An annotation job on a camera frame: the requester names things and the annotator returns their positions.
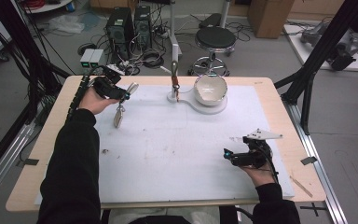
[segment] black stand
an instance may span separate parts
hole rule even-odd
[[[286,77],[274,84],[275,88],[279,89],[280,87],[293,82],[289,87],[289,90],[282,95],[282,100],[289,105],[296,105],[298,97],[304,92],[300,124],[306,134],[310,134],[308,124],[313,79],[330,52],[332,52],[338,41],[350,28],[351,23],[357,18],[358,0],[344,1],[304,65],[290,77]]]
[[[5,26],[21,55],[0,35],[0,41],[11,53],[21,73],[28,79],[29,103],[8,130],[0,142],[0,160],[24,123],[29,124],[35,118],[37,106],[44,95],[56,96],[62,84],[56,75],[67,78],[70,75],[50,63],[39,50],[28,28],[22,21],[13,4],[0,0],[0,22]]]

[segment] computer tower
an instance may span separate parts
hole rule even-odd
[[[150,19],[150,6],[138,6],[133,17],[135,36],[138,49],[152,48],[152,25]]]
[[[125,61],[130,59],[131,47],[135,46],[131,43],[135,37],[131,9],[129,7],[114,7],[105,30],[113,54],[112,63],[116,63],[120,58]]]

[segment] stool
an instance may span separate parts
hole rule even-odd
[[[227,56],[234,50],[236,37],[228,29],[221,27],[205,27],[197,31],[196,44],[209,51],[209,57],[197,59],[187,71],[188,75],[218,75],[229,76],[226,64],[216,58],[215,53],[225,52]]]

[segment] white bowl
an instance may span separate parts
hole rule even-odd
[[[219,105],[226,98],[227,83],[219,76],[204,75],[194,84],[196,99],[203,105]]]

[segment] metal tool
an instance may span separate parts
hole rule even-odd
[[[115,117],[113,119],[113,124],[115,125],[116,128],[120,127],[121,121],[123,120],[124,112],[126,111],[126,109],[123,106],[124,102],[126,102],[126,100],[130,99],[130,96],[138,89],[138,87],[139,87],[138,83],[132,82],[126,91],[126,94],[128,94],[128,98],[122,98],[120,100]]]
[[[178,62],[173,60],[171,63],[171,80],[172,80],[172,98],[176,97],[176,101],[179,102],[179,80],[177,76]]]

